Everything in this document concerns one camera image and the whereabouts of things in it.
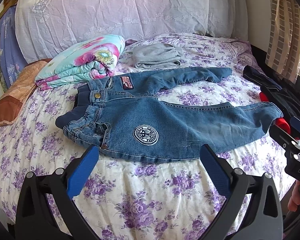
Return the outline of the person right hand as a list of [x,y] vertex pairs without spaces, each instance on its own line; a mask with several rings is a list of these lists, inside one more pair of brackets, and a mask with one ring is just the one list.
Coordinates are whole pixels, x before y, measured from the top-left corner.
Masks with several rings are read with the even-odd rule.
[[300,205],[300,181],[296,181],[294,185],[292,195],[288,202],[289,211],[295,212]]

